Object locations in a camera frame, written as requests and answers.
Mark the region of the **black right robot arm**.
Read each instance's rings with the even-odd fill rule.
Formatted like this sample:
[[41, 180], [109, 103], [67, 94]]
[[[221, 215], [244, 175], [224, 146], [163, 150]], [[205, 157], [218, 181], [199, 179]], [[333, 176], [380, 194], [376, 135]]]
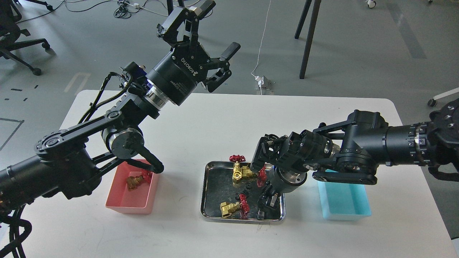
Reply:
[[266, 184], [259, 202], [276, 209], [280, 195], [289, 193], [312, 177], [322, 182], [375, 185], [379, 165], [427, 166], [438, 180], [458, 181], [458, 173], [444, 173], [441, 165], [458, 169], [458, 100], [430, 113], [428, 122], [390, 126], [379, 112], [355, 110], [346, 121], [313, 131], [261, 137], [250, 169], [265, 164]]

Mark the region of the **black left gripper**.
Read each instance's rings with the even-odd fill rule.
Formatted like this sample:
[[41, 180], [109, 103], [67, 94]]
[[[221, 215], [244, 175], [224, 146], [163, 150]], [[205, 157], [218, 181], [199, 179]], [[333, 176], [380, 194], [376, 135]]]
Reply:
[[[174, 9], [163, 24], [157, 25], [157, 36], [167, 42], [171, 51], [146, 75], [150, 89], [146, 98], [154, 106], [170, 101], [180, 106], [199, 83], [210, 93], [231, 76], [229, 60], [241, 45], [232, 42], [220, 58], [211, 58], [198, 42], [199, 21], [215, 7], [213, 0], [199, 6]], [[178, 29], [185, 23], [182, 41], [177, 40]], [[210, 70], [217, 71], [208, 77]]]

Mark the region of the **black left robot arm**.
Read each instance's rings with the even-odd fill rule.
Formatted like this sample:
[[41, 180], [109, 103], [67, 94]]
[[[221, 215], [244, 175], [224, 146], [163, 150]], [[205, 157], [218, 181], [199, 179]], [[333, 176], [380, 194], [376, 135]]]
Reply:
[[236, 42], [211, 58], [198, 41], [198, 27], [215, 7], [169, 7], [169, 16], [157, 26], [157, 35], [171, 46], [150, 72], [132, 62], [123, 74], [110, 72], [98, 95], [73, 127], [45, 135], [36, 142], [36, 154], [1, 171], [1, 222], [10, 227], [10, 242], [1, 257], [24, 258], [22, 243], [32, 231], [21, 215], [26, 204], [62, 192], [67, 199], [92, 194], [103, 175], [123, 162], [153, 173], [163, 164], [144, 146], [139, 124], [156, 119], [167, 103], [181, 105], [199, 83], [215, 91], [232, 72], [229, 60], [240, 49]]

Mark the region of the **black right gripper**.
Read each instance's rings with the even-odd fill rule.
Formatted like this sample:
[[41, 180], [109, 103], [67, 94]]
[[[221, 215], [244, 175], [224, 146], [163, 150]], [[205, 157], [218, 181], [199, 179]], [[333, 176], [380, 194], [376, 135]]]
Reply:
[[280, 196], [297, 189], [307, 179], [307, 172], [296, 173], [273, 166], [267, 172], [264, 194], [257, 200], [257, 219], [266, 219], [268, 209], [278, 210]]

